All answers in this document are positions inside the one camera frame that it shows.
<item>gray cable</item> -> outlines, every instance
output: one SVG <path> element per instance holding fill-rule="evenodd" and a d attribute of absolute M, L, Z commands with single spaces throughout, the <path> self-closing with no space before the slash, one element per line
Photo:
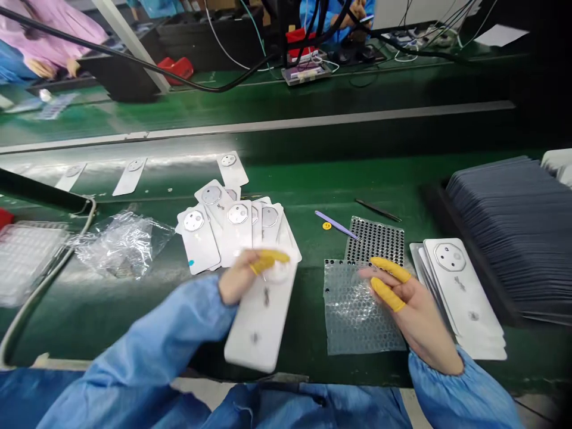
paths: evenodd
<path fill-rule="evenodd" d="M 95 200 L 89 197 L 86 198 L 89 201 L 91 201 L 91 210 L 89 211 L 88 219 L 86 220 L 85 225 L 83 226 L 83 229 L 80 234 L 84 234 L 85 232 L 87 232 L 87 230 L 91 226 L 91 223 L 93 222 L 93 219 L 95 217 L 95 208 L 97 207 Z M 8 346 L 10 345 L 12 337 L 16 332 L 16 328 L 18 328 L 22 319 L 24 319 L 24 317 L 27 315 L 28 308 L 36 301 L 36 298 L 41 296 L 44 290 L 49 287 L 52 280 L 64 267 L 68 259 L 72 256 L 73 252 L 74 252 L 73 248 L 68 249 L 68 251 L 61 259 L 60 263 L 56 265 L 54 269 L 46 276 L 46 278 L 38 285 L 36 290 L 32 293 L 32 295 L 30 295 L 30 297 L 26 300 L 22 308 L 18 311 L 12 323 L 10 323 L 8 330 L 6 331 L 6 334 L 2 339 L 2 342 L 0 343 L 0 371 L 10 371 L 12 369 L 15 369 L 15 366 L 9 366 L 6 363 L 6 351 L 8 350 Z"/>

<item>perforated tray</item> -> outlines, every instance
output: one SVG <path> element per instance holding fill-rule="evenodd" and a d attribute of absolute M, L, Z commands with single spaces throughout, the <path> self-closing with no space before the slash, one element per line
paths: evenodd
<path fill-rule="evenodd" d="M 369 293 L 368 281 L 358 270 L 365 262 L 324 261 L 324 305 L 329 355 L 406 350 L 388 310 Z"/>
<path fill-rule="evenodd" d="M 346 259 L 355 262 L 369 262 L 371 257 L 383 257 L 400 266 L 405 264 L 405 232 L 379 222 L 352 216 L 350 230 L 361 243 L 347 239 Z"/>
<path fill-rule="evenodd" d="M 0 231 L 0 306 L 22 305 L 68 238 L 62 229 L 5 226 Z"/>

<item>hand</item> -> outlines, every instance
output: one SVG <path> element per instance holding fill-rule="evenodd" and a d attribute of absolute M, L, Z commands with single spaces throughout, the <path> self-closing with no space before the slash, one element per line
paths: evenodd
<path fill-rule="evenodd" d="M 354 0 L 352 5 L 350 6 L 350 11 L 356 16 L 357 19 L 362 19 L 366 17 L 365 14 L 365 0 Z M 338 15 L 335 15 L 330 25 L 334 25 L 335 21 L 338 19 Z M 346 15 L 344 20 L 341 22 L 340 30 L 343 30 L 348 27 L 353 27 L 355 24 L 350 16 L 350 14 Z"/>
<path fill-rule="evenodd" d="M 53 79 L 55 77 L 55 68 L 47 63 L 27 58 L 24 60 L 24 64 L 39 77 L 43 77 L 44 79 Z"/>
<path fill-rule="evenodd" d="M 371 278 L 372 295 L 390 307 L 409 347 L 433 369 L 461 374 L 463 361 L 427 288 L 387 259 L 374 257 L 371 263 L 374 266 L 360 270 L 359 275 Z"/>
<path fill-rule="evenodd" d="M 234 305 L 251 288 L 256 276 L 271 268 L 275 261 L 288 262 L 289 256 L 275 250 L 244 250 L 219 281 L 219 292 L 225 305 Z"/>
<path fill-rule="evenodd" d="M 80 65 L 75 58 L 68 58 L 66 68 L 71 77 L 77 77 L 77 71 L 80 69 Z"/>

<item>blue sleeve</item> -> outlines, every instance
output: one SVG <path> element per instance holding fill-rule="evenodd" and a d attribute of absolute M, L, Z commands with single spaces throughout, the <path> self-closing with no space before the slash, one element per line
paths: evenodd
<path fill-rule="evenodd" d="M 150 427 L 166 419 L 200 426 L 210 409 L 170 383 L 201 343 L 224 337 L 235 314 L 220 299 L 217 276 L 182 284 L 96 358 L 38 428 Z"/>
<path fill-rule="evenodd" d="M 413 351 L 409 372 L 421 409 L 435 429 L 452 427 L 522 428 L 512 397 L 465 351 L 463 374 L 444 375 Z"/>
<path fill-rule="evenodd" d="M 314 9 L 316 8 L 316 0 L 302 0 L 302 2 L 300 3 L 300 25 L 302 27 L 304 27 L 304 17 L 306 16 L 306 10 L 307 10 L 307 19 L 306 19 L 306 31 L 309 31 L 309 26 L 310 26 L 310 22 L 312 21 L 312 14 L 314 13 Z M 336 13 L 334 12 L 326 12 L 326 20 L 324 22 L 324 33 L 326 31 L 329 30 L 329 28 L 331 27 L 331 22 L 332 22 L 332 18 L 334 18 L 334 16 L 336 15 Z M 314 25 L 312 27 L 311 31 L 316 31 L 318 29 L 318 20 L 320 18 L 320 9 L 318 7 L 318 12 L 316 15 L 316 20 L 314 21 Z M 352 29 L 350 27 L 345 28 L 343 30 L 338 30 L 334 33 L 334 35 L 331 37 L 331 39 L 328 39 L 328 42 L 333 42 L 333 43 L 340 43 L 351 31 Z"/>

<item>bubble wrap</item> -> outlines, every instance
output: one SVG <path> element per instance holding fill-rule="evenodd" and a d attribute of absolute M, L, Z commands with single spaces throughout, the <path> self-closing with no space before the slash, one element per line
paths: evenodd
<path fill-rule="evenodd" d="M 388 310 L 375 302 L 367 280 L 358 277 L 366 262 L 328 259 L 324 264 L 324 305 L 328 355 L 406 350 Z"/>

